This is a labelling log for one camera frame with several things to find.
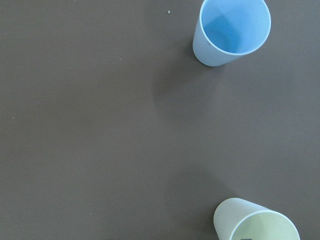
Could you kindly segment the light blue cup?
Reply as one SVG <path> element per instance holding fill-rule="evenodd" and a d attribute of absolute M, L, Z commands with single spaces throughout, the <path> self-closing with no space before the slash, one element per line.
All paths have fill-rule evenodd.
<path fill-rule="evenodd" d="M 205 0 L 194 31 L 193 53 L 206 66 L 222 66 L 258 50 L 271 24 L 263 0 Z"/>

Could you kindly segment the cream white cup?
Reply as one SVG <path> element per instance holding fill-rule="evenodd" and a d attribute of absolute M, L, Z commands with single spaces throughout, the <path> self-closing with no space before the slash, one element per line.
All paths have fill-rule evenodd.
<path fill-rule="evenodd" d="M 214 211 L 213 225 L 220 240 L 299 240 L 293 222 L 277 211 L 233 197 Z"/>

